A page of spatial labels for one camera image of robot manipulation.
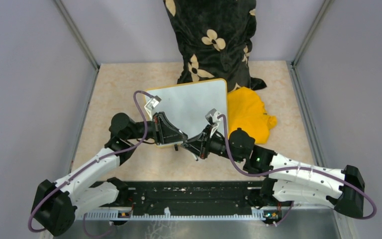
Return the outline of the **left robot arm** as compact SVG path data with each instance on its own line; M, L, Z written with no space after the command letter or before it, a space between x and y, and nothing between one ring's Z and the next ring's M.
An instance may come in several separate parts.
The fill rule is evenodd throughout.
M153 115L151 121L134 122L127 114L118 113L111 119L110 139L87 163L68 175L51 182L44 180L37 187L28 219L30 231L36 220L54 236L65 233L76 219L101 206L131 207L132 194L128 185L116 177L99 178L125 163L138 145L153 139L157 145L185 141L188 136L171 124L165 113Z

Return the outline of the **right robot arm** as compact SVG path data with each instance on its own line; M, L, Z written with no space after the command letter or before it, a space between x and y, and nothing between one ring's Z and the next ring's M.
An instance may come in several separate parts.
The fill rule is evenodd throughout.
M181 147L200 159L213 153L232 159L234 167L243 162L244 175L265 177L265 187L260 191L264 204L301 201L328 206L351 218L363 218L365 182L357 167L346 165L344 169L331 169L287 158L257 146L255 139L241 128L233 131L229 138L210 131L211 127L207 126Z

